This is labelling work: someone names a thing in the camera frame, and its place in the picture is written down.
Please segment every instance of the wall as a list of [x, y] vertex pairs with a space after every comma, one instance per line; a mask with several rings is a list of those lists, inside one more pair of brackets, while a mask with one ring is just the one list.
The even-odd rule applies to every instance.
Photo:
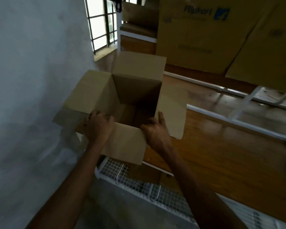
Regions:
[[0, 228], [24, 228], [76, 162], [51, 120], [93, 68], [84, 0], [0, 0]]

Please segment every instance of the forearm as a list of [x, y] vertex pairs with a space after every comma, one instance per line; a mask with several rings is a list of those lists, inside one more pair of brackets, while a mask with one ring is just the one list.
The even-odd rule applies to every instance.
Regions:
[[88, 145], [74, 169], [27, 228], [74, 228], [102, 148], [103, 144], [98, 142]]
[[169, 149], [162, 154], [201, 229], [247, 228], [215, 192], [190, 170], [177, 152]]

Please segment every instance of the wire mesh shelf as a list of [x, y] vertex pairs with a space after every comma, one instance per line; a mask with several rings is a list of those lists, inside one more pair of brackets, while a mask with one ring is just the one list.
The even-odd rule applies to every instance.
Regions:
[[[127, 178], [129, 167], [106, 158], [99, 167], [99, 177], [126, 191], [198, 225], [185, 198], [161, 185]], [[249, 229], [286, 229], [286, 223], [249, 208], [227, 197], [218, 196], [234, 211]]]

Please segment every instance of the large cardboard box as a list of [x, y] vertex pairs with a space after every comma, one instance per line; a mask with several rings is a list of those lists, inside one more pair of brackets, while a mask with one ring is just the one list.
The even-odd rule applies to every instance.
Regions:
[[156, 55], [225, 74], [267, 0], [160, 0]]
[[81, 78], [62, 111], [76, 119], [93, 110], [114, 115], [114, 130], [101, 154], [140, 165], [147, 146], [140, 126], [158, 111], [169, 134], [183, 136], [187, 92], [162, 83], [165, 63], [165, 57], [120, 52], [112, 73], [90, 70]]
[[226, 77], [286, 92], [286, 0], [272, 0]]
[[122, 18], [124, 22], [157, 30], [159, 0], [146, 0], [144, 6], [122, 1]]

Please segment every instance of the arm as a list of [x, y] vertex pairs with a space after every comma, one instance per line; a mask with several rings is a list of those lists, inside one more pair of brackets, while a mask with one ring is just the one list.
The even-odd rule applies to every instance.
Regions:
[[171, 168], [199, 227], [201, 229], [247, 228], [215, 192], [190, 170], [179, 153], [174, 150], [163, 114], [159, 112], [159, 122], [155, 118], [149, 120], [152, 124], [141, 125], [147, 136], [147, 143]]
[[92, 113], [84, 124], [90, 143], [77, 165], [31, 220], [28, 228], [74, 228], [94, 177], [101, 150], [112, 132], [114, 118]]

